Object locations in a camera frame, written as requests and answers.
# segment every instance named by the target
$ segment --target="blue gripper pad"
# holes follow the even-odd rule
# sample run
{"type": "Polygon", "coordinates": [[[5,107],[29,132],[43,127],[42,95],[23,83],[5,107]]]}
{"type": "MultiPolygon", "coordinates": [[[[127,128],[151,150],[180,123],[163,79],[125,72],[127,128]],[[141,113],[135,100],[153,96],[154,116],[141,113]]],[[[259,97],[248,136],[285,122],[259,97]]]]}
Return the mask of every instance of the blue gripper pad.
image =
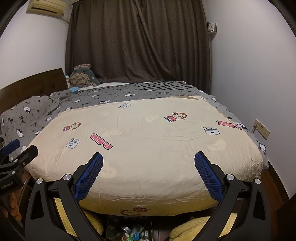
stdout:
{"type": "Polygon", "coordinates": [[[99,153],[94,157],[75,185],[74,198],[76,202],[86,198],[102,167],[103,156],[99,153]]]}
{"type": "Polygon", "coordinates": [[[7,146],[2,148],[1,154],[2,156],[8,156],[13,153],[16,149],[20,147],[20,141],[18,139],[10,142],[7,146]]]}
{"type": "Polygon", "coordinates": [[[211,197],[220,203],[223,199],[222,183],[201,152],[195,154],[194,163],[211,197]]]}

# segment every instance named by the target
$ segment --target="gray blanket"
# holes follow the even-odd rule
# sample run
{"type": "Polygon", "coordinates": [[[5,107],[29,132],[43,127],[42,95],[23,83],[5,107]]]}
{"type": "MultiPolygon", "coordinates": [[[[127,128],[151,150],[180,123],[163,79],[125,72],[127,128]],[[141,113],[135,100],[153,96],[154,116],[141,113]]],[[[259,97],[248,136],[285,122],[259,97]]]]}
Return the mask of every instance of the gray blanket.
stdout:
{"type": "Polygon", "coordinates": [[[1,137],[3,145],[19,139],[21,146],[11,154],[15,158],[30,142],[43,130],[43,128],[61,112],[98,104],[121,102],[136,99],[153,99],[169,96],[202,95],[218,111],[243,128],[253,142],[258,146],[264,166],[268,168],[265,145],[247,130],[243,123],[228,109],[216,101],[214,96],[207,95],[197,88],[183,81],[153,82],[131,85],[108,86],[98,89],[71,93],[69,90],[55,92],[51,96],[33,96],[13,108],[5,111],[1,116],[1,137]]]}

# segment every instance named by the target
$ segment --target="curtain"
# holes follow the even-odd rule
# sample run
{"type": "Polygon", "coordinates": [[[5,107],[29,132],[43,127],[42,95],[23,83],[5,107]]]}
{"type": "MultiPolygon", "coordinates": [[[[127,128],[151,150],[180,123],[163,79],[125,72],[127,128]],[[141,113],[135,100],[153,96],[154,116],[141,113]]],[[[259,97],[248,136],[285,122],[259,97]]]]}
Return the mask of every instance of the curtain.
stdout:
{"type": "Polygon", "coordinates": [[[73,4],[66,73],[92,64],[101,83],[183,80],[210,90],[202,0],[82,0],[73,4]]]}

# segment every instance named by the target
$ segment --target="yellow towel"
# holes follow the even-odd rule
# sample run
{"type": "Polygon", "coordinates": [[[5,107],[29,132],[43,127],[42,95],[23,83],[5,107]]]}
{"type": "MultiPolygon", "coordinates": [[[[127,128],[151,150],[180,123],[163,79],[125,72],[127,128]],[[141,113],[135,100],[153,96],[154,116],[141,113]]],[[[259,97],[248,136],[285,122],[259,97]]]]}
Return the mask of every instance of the yellow towel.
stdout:
{"type": "MultiPolygon", "coordinates": [[[[62,205],[62,201],[59,198],[55,198],[55,203],[57,205],[57,209],[59,212],[59,215],[61,217],[61,220],[65,226],[65,229],[67,231],[67,233],[72,234],[73,236],[77,237],[73,227],[70,224],[70,221],[66,215],[65,209],[62,205]]],[[[83,210],[85,215],[87,216],[87,218],[89,219],[89,221],[91,222],[91,224],[93,225],[93,227],[97,230],[97,232],[102,235],[102,233],[104,232],[104,226],[102,224],[102,221],[92,212],[90,211],[86,211],[83,210]]]]}
{"type": "MultiPolygon", "coordinates": [[[[237,217],[236,213],[232,213],[220,234],[220,237],[228,234],[237,217]]],[[[170,233],[170,241],[192,241],[200,232],[210,217],[201,217],[192,219],[184,224],[174,228],[170,233]]]]}

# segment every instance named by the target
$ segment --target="silver bolt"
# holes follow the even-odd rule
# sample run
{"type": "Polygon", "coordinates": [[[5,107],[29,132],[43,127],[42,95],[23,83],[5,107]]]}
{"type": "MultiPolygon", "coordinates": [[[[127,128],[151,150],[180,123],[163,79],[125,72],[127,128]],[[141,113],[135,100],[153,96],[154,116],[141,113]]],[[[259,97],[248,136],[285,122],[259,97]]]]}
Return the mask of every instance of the silver bolt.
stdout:
{"type": "Polygon", "coordinates": [[[40,183],[42,183],[43,182],[43,180],[42,180],[42,178],[39,178],[39,179],[37,179],[37,184],[40,184],[40,183]]]}
{"type": "Polygon", "coordinates": [[[64,178],[64,180],[67,181],[67,180],[69,180],[71,178],[71,175],[70,174],[66,174],[63,178],[64,178]]]}
{"type": "Polygon", "coordinates": [[[261,183],[261,181],[260,181],[260,179],[258,179],[258,178],[255,178],[255,183],[257,183],[257,184],[260,184],[261,183]]]}
{"type": "Polygon", "coordinates": [[[228,180],[231,180],[231,181],[234,179],[234,176],[232,174],[227,174],[226,177],[228,180]]]}

